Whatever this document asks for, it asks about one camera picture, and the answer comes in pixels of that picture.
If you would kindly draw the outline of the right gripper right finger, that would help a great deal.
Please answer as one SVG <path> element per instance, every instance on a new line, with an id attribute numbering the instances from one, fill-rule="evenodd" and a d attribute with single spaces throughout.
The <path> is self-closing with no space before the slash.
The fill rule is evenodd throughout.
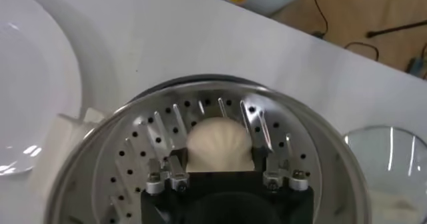
<path id="1" fill-rule="evenodd" d="M 278 192 L 283 187 L 293 191 L 306 191 L 309 183 L 292 147 L 280 144 L 277 150 L 266 146 L 253 147 L 254 169 L 262 172 L 262 182 L 269 191 Z"/>

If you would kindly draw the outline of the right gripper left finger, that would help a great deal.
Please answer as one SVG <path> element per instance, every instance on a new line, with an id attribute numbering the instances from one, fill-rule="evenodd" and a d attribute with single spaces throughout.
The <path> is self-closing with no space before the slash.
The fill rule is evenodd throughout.
<path id="1" fill-rule="evenodd" d="M 165 190 L 168 183 L 172 190 L 185 192 L 189 187 L 189 173 L 186 171 L 187 149 L 173 150 L 169 156 L 163 158 L 162 163 L 158 159 L 149 159 L 145 191 L 150 195 L 158 195 Z"/>

